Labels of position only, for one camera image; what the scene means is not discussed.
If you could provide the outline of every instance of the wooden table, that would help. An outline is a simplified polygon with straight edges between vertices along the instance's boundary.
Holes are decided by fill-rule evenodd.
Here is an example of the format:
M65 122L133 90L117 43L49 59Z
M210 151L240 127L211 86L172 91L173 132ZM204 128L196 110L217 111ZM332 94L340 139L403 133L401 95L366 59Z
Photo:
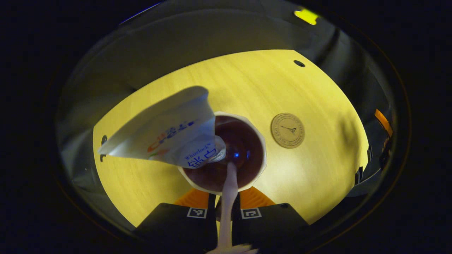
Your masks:
M300 67L294 60L301 61ZM312 224L336 206L367 164L364 127L340 88L293 50L241 52L205 60L165 75L139 89L94 127L94 158L100 180L116 208L138 226L161 202L173 203L191 186L176 166L158 161L106 156L97 150L141 110L189 86L209 90L213 111L248 118L263 134L267 168L254 186L276 203L290 203ZM303 123L305 138L294 149L273 139L279 113Z

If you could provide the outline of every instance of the cup rim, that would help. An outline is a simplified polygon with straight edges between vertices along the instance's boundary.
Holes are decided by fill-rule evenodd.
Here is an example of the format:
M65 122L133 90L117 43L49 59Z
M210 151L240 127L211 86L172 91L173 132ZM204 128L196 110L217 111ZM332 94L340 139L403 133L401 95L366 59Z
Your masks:
M261 167L259 169L259 172L257 173L257 175L253 178L253 180L251 180L249 183L247 183L245 186L239 188L239 192L249 189L253 186L253 184L256 182L256 180L260 177L260 175L262 174L262 172L264 171L264 169L267 167L267 149L265 147L265 138L264 136L258 131L258 129L246 118L243 116L239 116L239 115L235 115L235 114L231 114L231 113L226 113L226 112L222 112L222 111L216 111L214 112L215 116L228 116L228 117L233 117L236 119L241 120L242 122L246 123L249 127L251 127L253 129L253 131L256 133L256 135L259 138L260 144L262 146L262 151L263 151L263 156L262 156L262 164ZM179 172L184 176L184 178L188 181L188 183L195 189L198 189L200 191L204 191L207 193L211 193L211 194L215 194L218 196L222 195L222 192L218 192L218 191L212 191L212 190L208 190L205 189L199 185L197 185L196 183L194 183L185 173L185 171L183 170L183 168L181 166L177 167Z

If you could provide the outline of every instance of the brown liquid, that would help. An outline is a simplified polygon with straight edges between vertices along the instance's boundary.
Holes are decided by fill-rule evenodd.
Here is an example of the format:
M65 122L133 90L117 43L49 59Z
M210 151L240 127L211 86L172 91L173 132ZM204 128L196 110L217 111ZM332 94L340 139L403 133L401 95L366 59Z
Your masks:
M264 157L264 150L254 130L237 118L216 116L215 135L226 143L226 157L199 169L184 168L188 178L205 189L221 192L226 180L227 163L232 161L237 167L238 187L251 182L259 173Z

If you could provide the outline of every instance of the black background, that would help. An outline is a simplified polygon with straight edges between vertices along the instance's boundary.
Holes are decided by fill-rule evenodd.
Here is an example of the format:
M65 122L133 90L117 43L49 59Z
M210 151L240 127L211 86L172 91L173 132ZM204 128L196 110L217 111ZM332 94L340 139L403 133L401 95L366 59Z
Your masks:
M445 253L446 158L451 141L445 121L450 113L445 110L450 82L440 73L450 73L450 68L439 57L450 54L444 46L451 39L446 28L450 18L445 15L450 3L318 2L362 30L393 61L407 88L413 136L405 170L380 207L315 252ZM74 65L120 22L151 5L152 1L71 0L3 8L5 122L14 134L5 135L13 143L2 149L10 162L5 169L8 178L2 177L7 197L2 252L131 251L133 246L75 209L47 173L50 162L43 148L48 145L50 119L43 106L46 92L52 90L48 84L63 62Z

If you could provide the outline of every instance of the table surface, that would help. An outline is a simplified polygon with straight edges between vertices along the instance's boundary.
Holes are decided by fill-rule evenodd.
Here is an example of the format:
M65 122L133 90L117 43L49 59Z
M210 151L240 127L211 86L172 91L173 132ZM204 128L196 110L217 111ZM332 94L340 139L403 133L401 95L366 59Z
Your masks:
M300 67L294 60L301 61ZM94 127L93 152L101 183L116 208L138 226L161 202L173 203L191 186L174 165L106 156L97 150L145 108L194 85L209 90L213 111L248 118L265 137L267 168L254 186L276 203L290 203L309 223L336 206L367 165L364 127L341 89L316 65L293 50L241 52L208 59L142 87L110 110ZM272 137L279 113L292 113L305 138L294 149Z

